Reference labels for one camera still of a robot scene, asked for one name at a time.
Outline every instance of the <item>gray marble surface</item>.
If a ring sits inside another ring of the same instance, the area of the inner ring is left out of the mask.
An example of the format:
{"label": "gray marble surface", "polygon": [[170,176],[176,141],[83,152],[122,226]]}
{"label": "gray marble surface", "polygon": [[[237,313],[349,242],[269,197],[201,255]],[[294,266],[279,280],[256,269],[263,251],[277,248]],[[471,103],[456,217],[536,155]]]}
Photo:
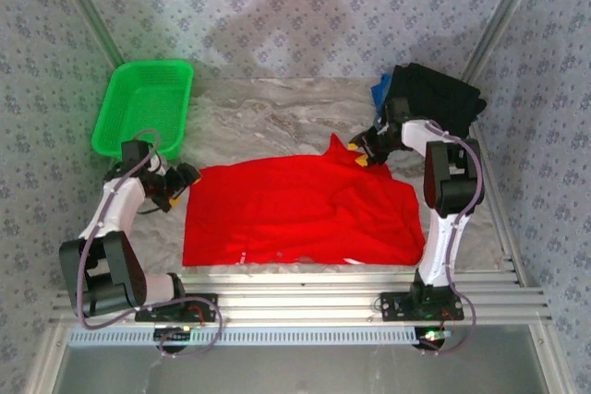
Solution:
{"label": "gray marble surface", "polygon": [[[198,167],[294,154],[321,154],[335,133],[346,143],[371,125],[375,113],[363,79],[212,80],[196,85],[189,107],[181,160]],[[423,159],[394,152],[392,176],[411,184],[420,202],[423,231],[428,207],[423,201]],[[181,257],[187,194],[168,214],[137,216],[131,242],[148,272],[259,273],[362,272],[407,269],[377,265],[267,264],[183,268]],[[488,203],[480,205],[464,232],[457,269],[497,269],[502,258]]]}

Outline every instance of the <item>green basket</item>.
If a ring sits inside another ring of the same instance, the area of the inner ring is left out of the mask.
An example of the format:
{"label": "green basket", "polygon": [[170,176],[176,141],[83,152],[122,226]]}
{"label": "green basket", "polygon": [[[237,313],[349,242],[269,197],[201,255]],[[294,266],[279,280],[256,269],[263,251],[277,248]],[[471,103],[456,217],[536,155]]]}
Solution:
{"label": "green basket", "polygon": [[[121,142],[153,128],[161,138],[158,152],[168,160],[177,158],[192,80],[193,67],[181,60],[141,60],[118,67],[92,134],[94,150],[121,159]],[[151,134],[140,138],[154,141]]]}

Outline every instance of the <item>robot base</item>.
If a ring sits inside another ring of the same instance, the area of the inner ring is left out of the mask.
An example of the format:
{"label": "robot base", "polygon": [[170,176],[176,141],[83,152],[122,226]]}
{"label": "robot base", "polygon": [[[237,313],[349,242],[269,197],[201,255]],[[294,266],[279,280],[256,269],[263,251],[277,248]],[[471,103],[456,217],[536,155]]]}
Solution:
{"label": "robot base", "polygon": [[384,322],[464,320],[460,298],[449,286],[426,285],[418,271],[408,293],[381,293]]}

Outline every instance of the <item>wrinkled fabric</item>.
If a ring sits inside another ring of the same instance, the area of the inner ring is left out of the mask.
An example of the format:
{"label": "wrinkled fabric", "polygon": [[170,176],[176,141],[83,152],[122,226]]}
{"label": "wrinkled fabric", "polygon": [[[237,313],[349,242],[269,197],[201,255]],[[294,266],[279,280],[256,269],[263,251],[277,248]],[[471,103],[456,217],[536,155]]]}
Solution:
{"label": "wrinkled fabric", "polygon": [[323,155],[201,170],[187,205],[183,266],[413,266],[425,239],[412,186],[363,168],[337,136]]}

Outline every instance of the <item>patterned wallpaper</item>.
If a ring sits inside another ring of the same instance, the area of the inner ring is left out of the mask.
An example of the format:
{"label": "patterned wallpaper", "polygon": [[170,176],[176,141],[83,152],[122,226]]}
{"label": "patterned wallpaper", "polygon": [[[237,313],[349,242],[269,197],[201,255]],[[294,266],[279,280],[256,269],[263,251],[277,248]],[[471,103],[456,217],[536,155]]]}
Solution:
{"label": "patterned wallpaper", "polygon": [[411,61],[460,75],[499,0],[92,0],[126,59],[197,76],[365,77]]}
{"label": "patterned wallpaper", "polygon": [[523,0],[483,71],[481,125],[526,266],[591,393],[591,0]]}
{"label": "patterned wallpaper", "polygon": [[0,0],[0,392],[20,392],[62,284],[57,249],[100,190],[109,66],[70,0]]}

